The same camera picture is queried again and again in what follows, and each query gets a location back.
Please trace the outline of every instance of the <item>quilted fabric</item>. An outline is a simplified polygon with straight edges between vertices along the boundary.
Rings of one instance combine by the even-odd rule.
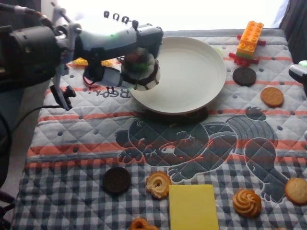
[[[167,172],[174,184],[213,184],[222,230],[307,229],[307,206],[293,205],[283,193],[289,178],[307,178],[307,102],[302,85],[288,75],[292,60],[286,40],[261,37],[267,45],[255,51],[260,62],[250,67],[257,81],[248,88],[232,79],[237,66],[228,53],[236,51],[236,37],[195,39],[219,49],[227,67],[217,98],[184,117],[198,123],[158,122],[139,113],[144,108],[127,90],[87,89],[83,70],[70,68],[62,86],[74,87],[77,97],[69,111],[40,112],[13,229],[121,230],[142,217],[168,230],[168,199],[157,201],[145,191],[145,178],[157,170]],[[268,86],[283,92],[281,108],[260,100]],[[45,104],[54,103],[47,91]],[[131,187],[113,197],[104,192],[102,178],[118,165],[131,173]],[[235,212],[232,197],[240,188],[261,196],[257,218]]]

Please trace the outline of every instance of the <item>chocolate cookie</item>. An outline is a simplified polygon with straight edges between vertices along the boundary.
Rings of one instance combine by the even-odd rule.
[[[260,98],[270,108],[276,108],[283,104],[283,93],[274,87],[263,89]]]
[[[232,74],[235,83],[241,86],[251,86],[256,81],[256,72],[251,68],[239,67]]]
[[[130,187],[130,183],[130,173],[122,167],[109,169],[103,177],[105,191],[114,195],[126,192]]]
[[[302,178],[291,178],[284,187],[286,197],[296,205],[307,204],[307,181]]]

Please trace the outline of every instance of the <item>cable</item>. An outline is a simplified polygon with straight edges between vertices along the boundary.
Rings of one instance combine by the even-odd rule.
[[[5,131],[6,131],[6,136],[0,142],[0,149],[1,149],[2,145],[4,144],[4,142],[7,140],[7,144],[6,144],[6,147],[4,148],[3,152],[9,152],[10,151],[11,146],[12,146],[12,134],[16,131],[16,129],[19,127],[19,125],[26,119],[26,117],[29,116],[29,114],[31,114],[35,110],[39,110],[39,109],[43,109],[43,108],[56,109],[56,108],[61,108],[61,106],[59,106],[59,105],[44,105],[44,106],[32,109],[31,111],[29,111],[25,115],[23,115],[23,117],[16,123],[16,125],[14,126],[14,128],[11,131],[10,131],[10,126],[9,126],[8,122],[5,120],[4,116],[0,113],[0,120],[2,121],[3,126],[5,128]]]

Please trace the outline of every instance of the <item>yellow paper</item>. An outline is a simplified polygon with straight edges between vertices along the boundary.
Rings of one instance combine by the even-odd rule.
[[[219,230],[211,184],[170,185],[171,230]]]

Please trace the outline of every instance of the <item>orange toy block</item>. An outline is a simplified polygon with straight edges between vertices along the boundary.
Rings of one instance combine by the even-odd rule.
[[[262,29],[262,23],[250,21],[242,34],[237,52],[253,56]]]

